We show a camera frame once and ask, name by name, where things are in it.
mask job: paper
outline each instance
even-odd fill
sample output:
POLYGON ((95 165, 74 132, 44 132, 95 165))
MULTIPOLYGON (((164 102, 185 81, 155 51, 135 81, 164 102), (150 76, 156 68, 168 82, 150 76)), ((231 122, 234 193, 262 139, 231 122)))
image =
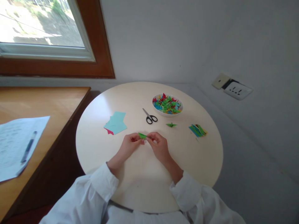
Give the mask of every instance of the paper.
POLYGON ((168 125, 171 128, 174 127, 174 126, 177 126, 177 124, 173 124, 172 122, 170 124, 166 124, 166 125, 168 125))
POLYGON ((208 133, 199 124, 192 124, 189 128, 197 137, 206 136, 208 133))
POLYGON ((141 133, 138 133, 138 134, 139 134, 140 138, 146 139, 146 135, 141 134, 141 133))
POLYGON ((108 131, 108 134, 112 134, 112 135, 114 135, 114 133, 112 132, 112 131, 110 131, 110 130, 108 130, 108 129, 106 129, 107 131, 108 131))
POLYGON ((25 169, 49 118, 22 118, 0 125, 0 182, 25 169))
POLYGON ((108 131, 108 134, 115 135, 127 129, 127 126, 123 122, 125 115, 126 113, 123 112, 114 112, 113 116, 110 117, 110 120, 104 126, 104 128, 108 131))
POLYGON ((166 114, 178 114, 181 112, 179 109, 181 103, 179 103, 178 100, 165 95, 165 93, 163 93, 162 97, 159 95, 159 97, 153 98, 153 105, 157 110, 166 114))

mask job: black scissors handle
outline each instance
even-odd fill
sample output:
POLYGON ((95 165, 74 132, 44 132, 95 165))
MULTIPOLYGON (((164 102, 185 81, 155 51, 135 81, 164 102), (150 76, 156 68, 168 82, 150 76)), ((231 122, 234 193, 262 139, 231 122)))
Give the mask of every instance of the black scissors handle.
POLYGON ((146 122, 148 124, 152 124, 153 122, 157 122, 157 121, 158 121, 158 118, 156 118, 154 115, 150 115, 150 117, 149 116, 146 117, 146 122))

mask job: document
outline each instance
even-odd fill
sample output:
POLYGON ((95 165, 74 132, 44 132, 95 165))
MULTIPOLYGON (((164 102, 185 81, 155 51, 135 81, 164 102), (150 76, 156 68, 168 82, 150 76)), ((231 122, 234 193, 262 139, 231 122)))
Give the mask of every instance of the document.
POLYGON ((0 125, 0 182, 25 169, 49 118, 22 118, 0 125))

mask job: power outlet plate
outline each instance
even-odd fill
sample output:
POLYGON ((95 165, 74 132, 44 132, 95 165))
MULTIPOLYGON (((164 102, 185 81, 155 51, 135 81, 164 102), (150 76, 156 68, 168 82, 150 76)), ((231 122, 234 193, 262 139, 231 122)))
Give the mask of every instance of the power outlet plate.
POLYGON ((242 100, 252 92, 252 89, 240 83, 232 82, 228 87, 226 87, 224 92, 237 100, 242 100))

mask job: white sleeve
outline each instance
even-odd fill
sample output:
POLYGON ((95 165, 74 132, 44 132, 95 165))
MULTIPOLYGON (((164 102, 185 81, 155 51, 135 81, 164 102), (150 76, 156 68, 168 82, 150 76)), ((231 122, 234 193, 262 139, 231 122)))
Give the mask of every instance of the white sleeve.
POLYGON ((210 187, 199 184, 186 171, 182 179, 170 186, 170 191, 182 212, 194 224, 245 223, 236 212, 229 209, 210 187))
POLYGON ((105 163, 92 175, 78 177, 40 223, 101 223, 117 186, 105 163))

